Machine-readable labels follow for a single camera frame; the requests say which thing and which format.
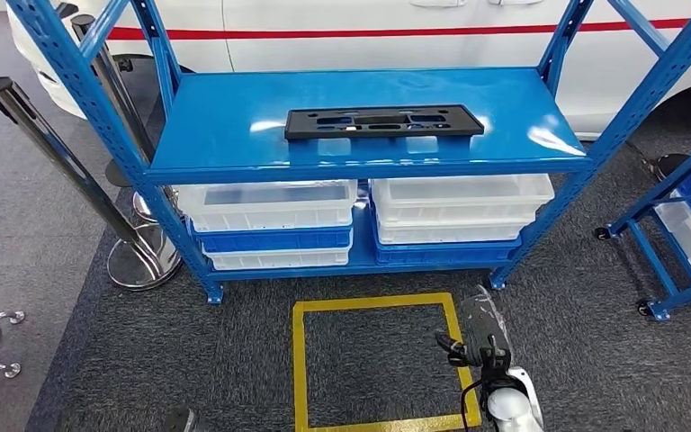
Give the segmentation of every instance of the white car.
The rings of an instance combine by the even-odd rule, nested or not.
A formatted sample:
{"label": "white car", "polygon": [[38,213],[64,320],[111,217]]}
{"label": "white car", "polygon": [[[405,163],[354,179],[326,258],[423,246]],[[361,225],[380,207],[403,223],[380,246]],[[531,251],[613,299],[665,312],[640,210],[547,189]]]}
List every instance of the white car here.
{"label": "white car", "polygon": [[[106,0],[74,0],[97,16]],[[158,0],[182,67],[195,72],[536,65],[568,0]],[[673,39],[691,0],[635,0]],[[9,11],[17,49],[51,98],[83,116],[54,70]],[[69,19],[65,22],[69,28]],[[603,0],[571,45],[558,104],[580,138],[591,140],[656,57]],[[117,59],[151,56],[128,9],[108,39]],[[666,98],[691,89],[691,68]]]}

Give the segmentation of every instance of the shelf foot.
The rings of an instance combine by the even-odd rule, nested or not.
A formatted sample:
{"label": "shelf foot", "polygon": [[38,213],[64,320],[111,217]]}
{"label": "shelf foot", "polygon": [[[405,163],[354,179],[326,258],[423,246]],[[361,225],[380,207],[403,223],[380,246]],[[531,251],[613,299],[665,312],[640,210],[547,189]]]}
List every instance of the shelf foot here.
{"label": "shelf foot", "polygon": [[208,294],[208,304],[221,304],[224,299],[224,285],[222,283],[211,283],[210,287],[205,288]]}
{"label": "shelf foot", "polygon": [[656,321],[665,321],[671,318],[669,311],[662,307],[660,301],[640,301],[637,303],[637,311],[640,312],[640,315],[651,317]]}
{"label": "shelf foot", "polygon": [[645,307],[647,308],[647,311],[649,316],[653,318],[656,321],[665,321],[671,318],[669,316],[669,311],[661,304],[660,301],[647,301],[645,302]]}
{"label": "shelf foot", "polygon": [[507,288],[505,281],[495,278],[493,275],[489,276],[489,288],[495,291],[501,291]]}

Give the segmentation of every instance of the red stripe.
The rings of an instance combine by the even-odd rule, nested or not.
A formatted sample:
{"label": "red stripe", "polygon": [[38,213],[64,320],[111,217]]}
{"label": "red stripe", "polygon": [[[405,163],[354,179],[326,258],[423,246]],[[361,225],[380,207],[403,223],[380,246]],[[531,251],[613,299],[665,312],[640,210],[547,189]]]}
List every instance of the red stripe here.
{"label": "red stripe", "polygon": [[[681,29],[687,19],[652,20],[657,29]],[[552,33],[555,24],[511,25],[498,27],[458,27],[441,29],[379,29],[379,30],[169,30],[171,41],[243,40],[243,39],[318,39],[318,38],[380,38],[395,36],[464,36],[471,34],[524,34]],[[629,24],[619,22],[585,22],[581,32],[614,32],[630,30]],[[140,28],[115,27],[110,32],[109,41],[142,41],[144,34]]]}

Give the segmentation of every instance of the car door handle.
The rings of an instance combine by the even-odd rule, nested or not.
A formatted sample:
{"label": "car door handle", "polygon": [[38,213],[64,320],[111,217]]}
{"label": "car door handle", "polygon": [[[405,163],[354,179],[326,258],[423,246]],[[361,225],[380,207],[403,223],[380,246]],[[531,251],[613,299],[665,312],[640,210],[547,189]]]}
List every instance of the car door handle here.
{"label": "car door handle", "polygon": [[533,5],[544,0],[489,0],[489,3],[497,6]]}
{"label": "car door handle", "polygon": [[468,0],[409,0],[409,4],[416,7],[460,7]]}

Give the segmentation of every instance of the stanchion base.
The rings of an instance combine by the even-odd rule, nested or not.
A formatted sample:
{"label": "stanchion base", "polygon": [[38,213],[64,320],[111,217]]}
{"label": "stanchion base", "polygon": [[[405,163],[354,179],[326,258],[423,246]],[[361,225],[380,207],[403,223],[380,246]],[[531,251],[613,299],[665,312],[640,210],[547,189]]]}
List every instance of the stanchion base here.
{"label": "stanchion base", "polygon": [[134,292],[151,290],[167,282],[175,275],[182,263],[174,244],[159,225],[156,223],[141,225],[136,228],[136,231],[155,252],[163,273],[153,277],[130,243],[118,240],[107,257],[107,273],[113,282]]}
{"label": "stanchion base", "polygon": [[152,211],[149,211],[147,203],[144,202],[144,198],[138,192],[133,193],[133,211],[147,222],[157,222],[155,217],[152,216]]}

